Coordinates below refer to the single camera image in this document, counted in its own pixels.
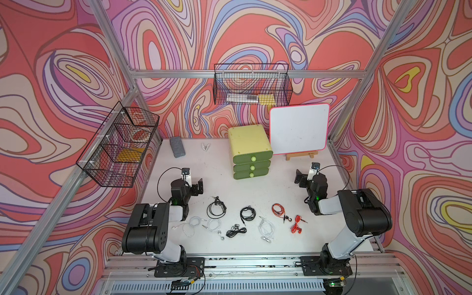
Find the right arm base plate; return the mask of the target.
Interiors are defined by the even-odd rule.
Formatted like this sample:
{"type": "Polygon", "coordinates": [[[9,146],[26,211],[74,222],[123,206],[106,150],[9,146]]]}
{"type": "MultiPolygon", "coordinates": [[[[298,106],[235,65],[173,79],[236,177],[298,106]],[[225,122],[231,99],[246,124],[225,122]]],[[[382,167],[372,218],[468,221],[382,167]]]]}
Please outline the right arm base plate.
{"type": "Polygon", "coordinates": [[[349,277],[353,275],[350,259],[334,259],[330,256],[301,256],[301,268],[304,276],[349,277]]]}

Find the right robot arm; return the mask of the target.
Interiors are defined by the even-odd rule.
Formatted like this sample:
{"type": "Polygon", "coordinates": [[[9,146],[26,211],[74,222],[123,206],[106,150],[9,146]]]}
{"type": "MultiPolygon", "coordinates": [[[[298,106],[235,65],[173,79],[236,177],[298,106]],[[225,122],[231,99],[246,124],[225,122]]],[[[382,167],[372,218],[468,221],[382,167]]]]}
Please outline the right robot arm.
{"type": "Polygon", "coordinates": [[[392,216],[371,189],[344,189],[333,197],[327,196],[327,177],[318,170],[308,174],[296,170],[295,184],[307,190],[304,202],[316,216],[343,214],[345,226],[336,238],[325,244],[318,265],[326,273],[346,266],[350,255],[366,239],[379,236],[393,226],[392,216]]]}

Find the black earphones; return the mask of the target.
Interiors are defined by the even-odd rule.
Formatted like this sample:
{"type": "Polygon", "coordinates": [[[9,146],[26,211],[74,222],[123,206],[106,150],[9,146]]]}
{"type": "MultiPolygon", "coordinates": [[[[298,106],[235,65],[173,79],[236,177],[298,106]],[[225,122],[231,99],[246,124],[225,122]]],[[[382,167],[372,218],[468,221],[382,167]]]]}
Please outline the black earphones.
{"type": "Polygon", "coordinates": [[[226,237],[234,238],[238,234],[245,234],[245,233],[247,233],[246,227],[241,227],[239,224],[235,224],[226,232],[226,237]]]}
{"type": "Polygon", "coordinates": [[[227,207],[219,196],[213,197],[213,201],[206,208],[206,214],[211,220],[221,219],[226,215],[227,207]]]}
{"type": "Polygon", "coordinates": [[[240,219],[243,222],[243,225],[246,225],[246,222],[253,221],[256,218],[256,210],[251,206],[246,206],[240,210],[240,219]]]}

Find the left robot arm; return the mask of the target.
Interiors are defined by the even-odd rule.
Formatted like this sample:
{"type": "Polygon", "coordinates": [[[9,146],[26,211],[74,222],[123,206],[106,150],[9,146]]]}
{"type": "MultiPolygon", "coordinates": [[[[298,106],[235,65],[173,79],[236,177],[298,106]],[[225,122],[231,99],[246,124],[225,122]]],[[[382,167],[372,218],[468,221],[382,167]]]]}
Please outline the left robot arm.
{"type": "Polygon", "coordinates": [[[176,179],[171,183],[169,202],[135,205],[122,238],[123,252],[145,254],[168,264],[183,263],[186,251],[183,246],[169,240],[168,225],[185,221],[190,198],[203,193],[202,179],[192,185],[176,179]]]}

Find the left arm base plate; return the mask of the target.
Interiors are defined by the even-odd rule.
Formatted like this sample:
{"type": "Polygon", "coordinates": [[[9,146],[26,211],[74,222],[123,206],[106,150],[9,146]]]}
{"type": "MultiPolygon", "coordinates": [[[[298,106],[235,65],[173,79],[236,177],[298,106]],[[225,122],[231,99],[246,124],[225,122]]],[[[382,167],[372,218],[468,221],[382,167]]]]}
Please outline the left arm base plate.
{"type": "Polygon", "coordinates": [[[205,258],[187,258],[179,263],[157,262],[156,267],[149,269],[154,272],[156,278],[188,277],[190,279],[204,276],[205,258]]]}

